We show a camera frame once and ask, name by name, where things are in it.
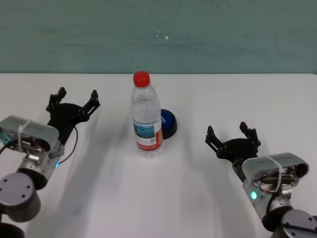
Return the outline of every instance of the green led light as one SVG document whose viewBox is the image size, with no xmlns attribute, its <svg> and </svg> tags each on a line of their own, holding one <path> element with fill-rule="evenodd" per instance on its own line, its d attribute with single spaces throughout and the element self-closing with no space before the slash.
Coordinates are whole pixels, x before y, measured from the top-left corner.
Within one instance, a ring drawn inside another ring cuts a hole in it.
<svg viewBox="0 0 317 238">
<path fill-rule="evenodd" d="M 251 192 L 251 198 L 252 198 L 252 200 L 256 200 L 257 196 L 258 196 L 258 195 L 257 195 L 256 192 L 254 192 L 254 191 Z"/>
</svg>

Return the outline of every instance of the plastic bottle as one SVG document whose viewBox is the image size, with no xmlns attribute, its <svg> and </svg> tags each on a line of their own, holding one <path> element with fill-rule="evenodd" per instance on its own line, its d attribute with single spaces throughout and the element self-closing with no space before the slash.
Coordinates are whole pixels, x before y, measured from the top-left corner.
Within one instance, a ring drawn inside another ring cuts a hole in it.
<svg viewBox="0 0 317 238">
<path fill-rule="evenodd" d="M 152 158 L 160 153 L 163 143 L 159 98 L 147 72 L 135 73 L 133 81 L 131 114 L 135 138 L 141 154 Z"/>
</svg>

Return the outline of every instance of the table surface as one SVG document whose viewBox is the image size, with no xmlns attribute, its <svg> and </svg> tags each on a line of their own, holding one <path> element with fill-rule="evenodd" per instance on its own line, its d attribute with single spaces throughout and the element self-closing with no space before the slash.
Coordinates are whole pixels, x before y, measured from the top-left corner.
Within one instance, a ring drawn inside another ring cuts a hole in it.
<svg viewBox="0 0 317 238">
<path fill-rule="evenodd" d="M 47 123 L 49 95 L 84 105 L 97 89 L 101 106 L 78 125 L 74 155 L 39 195 L 35 219 L 17 224 L 26 238 L 268 238 L 228 161 L 205 143 L 212 125 L 222 141 L 258 131 L 258 155 L 291 152 L 310 165 L 293 189 L 294 208 L 317 215 L 317 76 L 312 74 L 151 75 L 161 107 L 178 131 L 160 158 L 137 153 L 129 113 L 132 75 L 0 74 L 0 118 Z M 73 148 L 75 133 L 66 144 Z M 23 155 L 0 158 L 0 177 Z M 5 222 L 12 222 L 4 216 Z"/>
</svg>

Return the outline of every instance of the green wall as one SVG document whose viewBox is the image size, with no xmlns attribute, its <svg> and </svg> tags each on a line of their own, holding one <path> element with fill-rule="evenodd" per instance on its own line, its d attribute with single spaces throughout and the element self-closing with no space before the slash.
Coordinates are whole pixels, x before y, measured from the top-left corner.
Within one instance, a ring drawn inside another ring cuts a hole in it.
<svg viewBox="0 0 317 238">
<path fill-rule="evenodd" d="M 317 73 L 317 0 L 0 0 L 0 72 Z"/>
</svg>

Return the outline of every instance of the red bottle cap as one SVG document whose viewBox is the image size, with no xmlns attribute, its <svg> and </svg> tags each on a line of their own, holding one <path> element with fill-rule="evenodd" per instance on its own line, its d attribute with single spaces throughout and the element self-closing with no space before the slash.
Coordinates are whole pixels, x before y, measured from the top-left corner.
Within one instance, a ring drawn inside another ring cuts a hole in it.
<svg viewBox="0 0 317 238">
<path fill-rule="evenodd" d="M 145 71 L 136 72 L 133 75 L 134 85 L 138 88 L 144 88 L 150 84 L 150 75 Z"/>
</svg>

